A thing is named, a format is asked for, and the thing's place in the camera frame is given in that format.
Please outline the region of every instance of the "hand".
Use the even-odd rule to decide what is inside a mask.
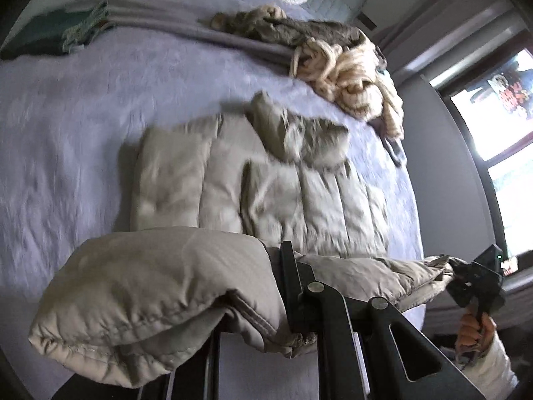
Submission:
[[[494,320],[487,313],[483,313],[481,318],[481,324],[484,327],[483,336],[478,332],[481,328],[478,321],[469,311],[463,315],[460,323],[461,326],[457,333],[457,341],[455,342],[455,351],[460,354],[465,348],[478,344],[480,353],[485,352],[494,339],[494,333],[496,331]]]

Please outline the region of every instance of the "folded blanket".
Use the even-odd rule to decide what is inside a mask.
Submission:
[[[206,25],[219,10],[236,13],[239,10],[252,9],[252,6],[242,0],[50,0],[39,6],[39,11],[34,10],[32,15],[40,18],[56,11],[68,14],[87,12],[92,11],[103,1],[107,2],[106,19],[116,26],[169,32],[226,47],[243,49],[274,63],[286,66],[290,64],[292,53],[290,48],[231,36],[214,31]],[[47,28],[50,28],[48,22],[45,25],[45,31]],[[15,40],[19,33],[17,25],[8,36],[4,47],[10,46],[10,41]]]
[[[444,259],[300,260],[346,296],[382,295],[401,310],[452,279]],[[125,387],[183,364],[223,318],[254,348],[295,356],[310,344],[288,329],[271,267],[277,264],[277,248],[236,233],[175,227],[91,239],[44,292],[29,340],[68,369]]]

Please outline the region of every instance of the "jacket sleeve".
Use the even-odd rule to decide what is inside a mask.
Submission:
[[[511,370],[511,361],[497,333],[485,355],[474,365],[465,367],[463,374],[487,400],[505,400],[518,384],[516,375]]]

